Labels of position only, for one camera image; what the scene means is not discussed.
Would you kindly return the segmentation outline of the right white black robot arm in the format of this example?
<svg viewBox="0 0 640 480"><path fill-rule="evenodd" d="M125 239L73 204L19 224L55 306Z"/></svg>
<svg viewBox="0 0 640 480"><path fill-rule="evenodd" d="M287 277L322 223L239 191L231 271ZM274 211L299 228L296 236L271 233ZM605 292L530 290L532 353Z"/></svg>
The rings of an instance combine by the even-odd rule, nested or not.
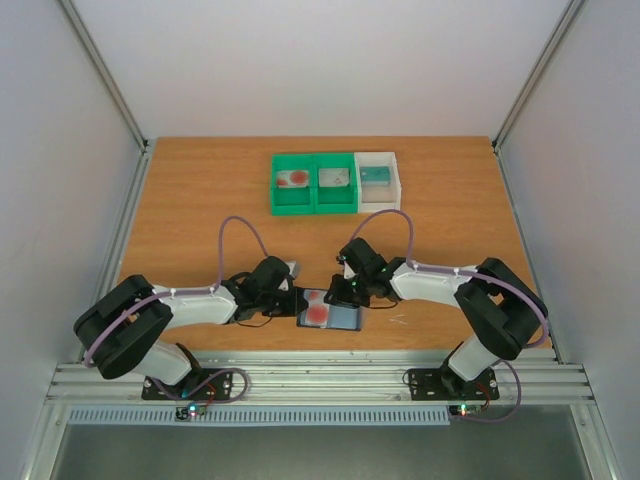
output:
<svg viewBox="0 0 640 480"><path fill-rule="evenodd" d="M347 308L367 308L373 297L393 303L426 301L459 309L472 335L446 358L436 387L446 399L462 399L478 378L500 360L512 361L531 348L536 332L548 336L548 309L501 260L471 267L420 264L404 257L390 261L364 239L351 240L337 261L325 300Z"/></svg>

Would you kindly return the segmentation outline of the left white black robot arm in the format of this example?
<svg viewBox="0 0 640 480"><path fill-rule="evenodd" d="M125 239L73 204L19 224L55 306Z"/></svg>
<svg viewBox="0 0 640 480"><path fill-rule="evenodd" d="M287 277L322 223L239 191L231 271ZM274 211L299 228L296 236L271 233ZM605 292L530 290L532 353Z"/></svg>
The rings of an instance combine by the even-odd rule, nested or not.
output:
<svg viewBox="0 0 640 480"><path fill-rule="evenodd" d="M299 266L275 256L251 272L214 286L168 288L131 275L84 312L73 332L84 362L106 380L135 372L172 399L195 397L210 378L182 344L161 341L167 330L210 324L238 325L261 315L295 317L308 303L295 286Z"/></svg>

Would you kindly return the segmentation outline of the blue leather card holder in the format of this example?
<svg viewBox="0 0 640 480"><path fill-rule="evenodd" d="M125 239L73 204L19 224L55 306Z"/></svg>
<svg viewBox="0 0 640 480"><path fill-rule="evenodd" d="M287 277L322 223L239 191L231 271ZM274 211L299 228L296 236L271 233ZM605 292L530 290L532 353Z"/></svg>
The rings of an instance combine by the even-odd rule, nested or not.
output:
<svg viewBox="0 0 640 480"><path fill-rule="evenodd" d="M360 309L330 305L328 325L325 328L314 329L360 331L361 324L362 312Z"/></svg>

